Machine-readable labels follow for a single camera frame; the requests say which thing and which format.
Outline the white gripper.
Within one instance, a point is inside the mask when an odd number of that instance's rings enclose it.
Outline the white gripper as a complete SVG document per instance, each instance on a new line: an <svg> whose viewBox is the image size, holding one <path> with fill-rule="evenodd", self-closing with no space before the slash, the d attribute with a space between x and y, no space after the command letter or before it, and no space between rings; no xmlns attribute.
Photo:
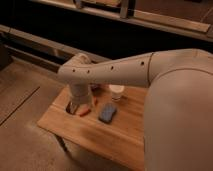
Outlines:
<svg viewBox="0 0 213 171"><path fill-rule="evenodd" d="M88 84L70 84L69 113L74 115L82 104L89 104L92 101L91 88Z"/></svg>

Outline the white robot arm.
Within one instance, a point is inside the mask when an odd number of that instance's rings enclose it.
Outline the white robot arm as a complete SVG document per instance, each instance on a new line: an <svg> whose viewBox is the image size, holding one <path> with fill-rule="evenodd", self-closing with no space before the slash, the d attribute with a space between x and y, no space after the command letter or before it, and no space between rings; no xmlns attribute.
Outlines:
<svg viewBox="0 0 213 171"><path fill-rule="evenodd" d="M146 87L146 171L213 171L213 54L200 49L145 53L92 64L77 54L63 64L76 104L90 83Z"/></svg>

